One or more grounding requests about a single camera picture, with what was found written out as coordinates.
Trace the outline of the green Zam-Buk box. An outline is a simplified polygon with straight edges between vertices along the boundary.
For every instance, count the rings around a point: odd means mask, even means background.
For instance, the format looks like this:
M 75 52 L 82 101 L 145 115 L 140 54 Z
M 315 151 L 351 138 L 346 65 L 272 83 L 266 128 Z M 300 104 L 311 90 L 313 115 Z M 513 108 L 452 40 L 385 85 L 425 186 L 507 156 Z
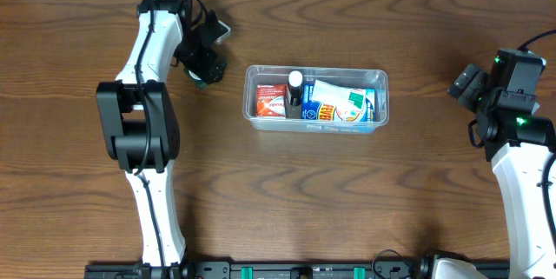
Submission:
M 195 86 L 200 89 L 204 90 L 207 87 L 207 84 L 194 72 L 189 70 L 187 67 L 183 68 L 184 73 L 194 82 Z

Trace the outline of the red Panadol box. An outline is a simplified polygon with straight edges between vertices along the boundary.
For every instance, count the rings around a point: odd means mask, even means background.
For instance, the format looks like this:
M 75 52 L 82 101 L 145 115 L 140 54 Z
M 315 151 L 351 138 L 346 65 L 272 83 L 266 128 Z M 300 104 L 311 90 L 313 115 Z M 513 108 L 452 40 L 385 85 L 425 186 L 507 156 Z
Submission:
M 257 117 L 286 117 L 286 85 L 258 85 L 256 97 Z

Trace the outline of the black bottle white cap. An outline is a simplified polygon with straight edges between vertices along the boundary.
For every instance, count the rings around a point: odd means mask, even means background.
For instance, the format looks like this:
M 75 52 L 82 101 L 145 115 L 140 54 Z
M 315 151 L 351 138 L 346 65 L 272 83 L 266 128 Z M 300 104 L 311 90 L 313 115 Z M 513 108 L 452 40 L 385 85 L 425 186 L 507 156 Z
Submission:
M 302 83 L 303 75 L 300 71 L 294 70 L 289 73 L 285 100 L 286 118 L 288 119 L 301 118 Z

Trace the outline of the white green medicine box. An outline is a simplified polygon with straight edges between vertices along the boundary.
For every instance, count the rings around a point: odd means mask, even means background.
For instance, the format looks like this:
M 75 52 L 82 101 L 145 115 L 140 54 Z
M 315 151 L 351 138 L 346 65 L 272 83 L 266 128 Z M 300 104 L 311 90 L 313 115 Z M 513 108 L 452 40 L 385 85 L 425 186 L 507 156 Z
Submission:
M 317 80 L 311 100 L 347 110 L 362 111 L 366 95 L 367 91 L 363 89 L 346 88 Z

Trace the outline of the blue Kool Fever box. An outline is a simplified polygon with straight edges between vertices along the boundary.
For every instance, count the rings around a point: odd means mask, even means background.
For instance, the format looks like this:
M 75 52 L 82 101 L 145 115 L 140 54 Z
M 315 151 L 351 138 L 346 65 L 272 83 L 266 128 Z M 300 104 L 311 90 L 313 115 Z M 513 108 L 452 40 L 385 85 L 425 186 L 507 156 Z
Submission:
M 318 121 L 342 121 L 349 123 L 373 122 L 375 116 L 374 90 L 367 89 L 362 112 L 352 111 L 342 114 L 338 107 L 333 105 L 312 101 L 313 84 L 305 84 L 303 87 L 303 98 L 301 103 L 301 118 Z

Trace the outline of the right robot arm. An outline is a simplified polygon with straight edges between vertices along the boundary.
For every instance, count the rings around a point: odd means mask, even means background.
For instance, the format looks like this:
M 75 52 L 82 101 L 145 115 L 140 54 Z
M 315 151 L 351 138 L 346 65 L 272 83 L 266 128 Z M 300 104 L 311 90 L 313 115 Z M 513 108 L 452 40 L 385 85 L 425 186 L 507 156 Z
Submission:
M 485 151 L 500 187 L 511 278 L 555 276 L 555 128 L 535 114 L 545 67 L 530 50 L 500 49 L 491 71 L 469 64 L 448 91 L 474 113 L 470 142 Z

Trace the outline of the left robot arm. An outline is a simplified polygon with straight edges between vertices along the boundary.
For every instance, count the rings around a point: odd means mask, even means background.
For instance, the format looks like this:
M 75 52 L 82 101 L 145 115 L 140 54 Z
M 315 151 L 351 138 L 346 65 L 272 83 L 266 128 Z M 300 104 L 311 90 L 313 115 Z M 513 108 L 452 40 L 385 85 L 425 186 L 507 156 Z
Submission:
M 183 278 L 186 251 L 175 209 L 174 161 L 179 123 L 170 100 L 169 71 L 182 64 L 199 87 L 222 80 L 227 67 L 214 47 L 231 29 L 202 0 L 142 0 L 139 31 L 129 60 L 116 79 L 101 82 L 96 103 L 108 155 L 124 170 L 142 229 L 140 265 L 115 277 Z

